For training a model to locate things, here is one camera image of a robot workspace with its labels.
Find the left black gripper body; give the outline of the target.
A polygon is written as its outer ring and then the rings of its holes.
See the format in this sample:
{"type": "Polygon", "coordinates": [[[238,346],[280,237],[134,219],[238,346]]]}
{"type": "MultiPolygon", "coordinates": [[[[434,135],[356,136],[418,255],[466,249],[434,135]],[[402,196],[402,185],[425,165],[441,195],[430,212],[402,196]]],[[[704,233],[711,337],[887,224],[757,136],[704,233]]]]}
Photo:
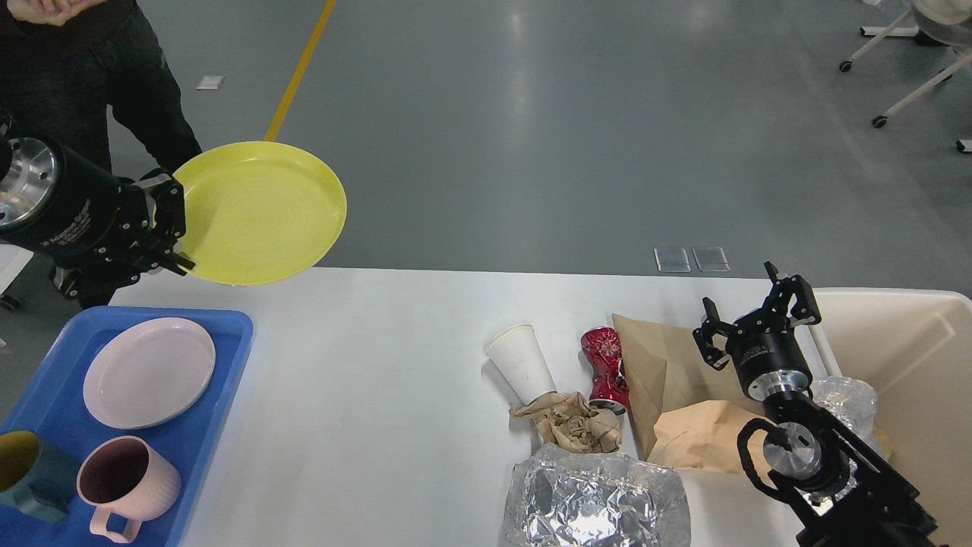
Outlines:
{"type": "Polygon", "coordinates": [[[79,153],[39,136],[2,145],[4,243],[55,260],[128,249],[149,226],[145,194],[79,153]]]}

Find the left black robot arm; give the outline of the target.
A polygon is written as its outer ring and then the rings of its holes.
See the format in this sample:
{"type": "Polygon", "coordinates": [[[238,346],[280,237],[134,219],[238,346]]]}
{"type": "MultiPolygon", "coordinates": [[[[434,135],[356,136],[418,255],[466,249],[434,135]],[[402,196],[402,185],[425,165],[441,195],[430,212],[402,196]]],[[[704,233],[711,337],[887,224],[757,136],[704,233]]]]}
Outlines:
{"type": "Polygon", "coordinates": [[[184,189],[164,169],[115,176],[37,134],[12,134],[2,114],[1,236],[52,260],[53,287],[68,300],[108,295],[159,269],[185,276],[177,250],[187,232],[184,189]]]}

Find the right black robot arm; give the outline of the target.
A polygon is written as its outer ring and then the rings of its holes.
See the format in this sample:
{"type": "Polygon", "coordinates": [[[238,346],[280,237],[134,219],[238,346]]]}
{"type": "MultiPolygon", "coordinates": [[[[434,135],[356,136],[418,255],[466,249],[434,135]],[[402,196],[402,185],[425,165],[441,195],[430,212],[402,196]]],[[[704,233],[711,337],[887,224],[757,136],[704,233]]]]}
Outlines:
{"type": "Polygon", "coordinates": [[[929,546],[937,523],[919,491],[828,409],[813,401],[813,375],[795,338],[822,316],[802,276],[764,264],[770,292],[759,308],[732,322],[702,299],[692,333],[716,371],[732,364],[740,390],[763,418],[740,430],[737,449],[751,485],[787,505],[804,526],[801,546],[929,546]]]}

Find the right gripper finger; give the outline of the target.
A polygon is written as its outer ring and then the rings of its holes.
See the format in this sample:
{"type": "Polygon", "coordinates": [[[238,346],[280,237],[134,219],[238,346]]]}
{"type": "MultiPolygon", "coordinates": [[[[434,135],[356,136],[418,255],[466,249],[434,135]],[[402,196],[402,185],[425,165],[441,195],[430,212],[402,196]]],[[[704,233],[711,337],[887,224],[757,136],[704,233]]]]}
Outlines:
{"type": "Polygon", "coordinates": [[[715,345],[714,339],[716,336],[722,336],[726,342],[729,342],[729,338],[736,335],[736,326],[721,320],[718,306],[711,298],[702,298],[702,308],[705,312],[704,318],[702,318],[701,325],[692,331],[692,337],[700,351],[702,360],[712,369],[721,371],[729,363],[731,356],[725,349],[719,349],[715,345]]]}
{"type": "Polygon", "coordinates": [[[822,322],[815,293],[802,276],[782,276],[772,262],[765,262],[771,290],[763,305],[756,309],[754,325],[758,329],[794,329],[822,322]]]}

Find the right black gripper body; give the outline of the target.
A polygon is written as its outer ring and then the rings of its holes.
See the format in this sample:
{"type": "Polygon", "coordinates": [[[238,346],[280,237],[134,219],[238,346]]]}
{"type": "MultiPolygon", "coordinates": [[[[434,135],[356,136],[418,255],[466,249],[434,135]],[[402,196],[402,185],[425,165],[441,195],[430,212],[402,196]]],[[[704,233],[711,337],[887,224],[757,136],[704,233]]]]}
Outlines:
{"type": "Polygon", "coordinates": [[[779,325],[769,319],[738,321],[727,336],[727,353],[731,356],[740,387],[747,398],[763,401],[781,392],[806,392],[813,373],[795,338],[795,328],[806,320],[791,316],[779,325]]]}

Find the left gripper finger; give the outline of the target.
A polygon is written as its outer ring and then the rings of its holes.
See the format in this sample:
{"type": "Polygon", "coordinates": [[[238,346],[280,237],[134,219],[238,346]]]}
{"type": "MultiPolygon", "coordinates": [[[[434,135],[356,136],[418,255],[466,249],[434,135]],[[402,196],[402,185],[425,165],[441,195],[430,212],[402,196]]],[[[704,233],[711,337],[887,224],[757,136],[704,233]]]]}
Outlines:
{"type": "Polygon", "coordinates": [[[52,285],[64,298],[80,300],[138,283],[143,274],[156,269],[185,276],[195,266],[173,251],[95,251],[53,260],[52,285]]]}
{"type": "Polygon", "coordinates": [[[135,182],[143,191],[150,228],[165,240],[178,240],[185,234],[183,185],[165,169],[148,172],[135,182]]]}

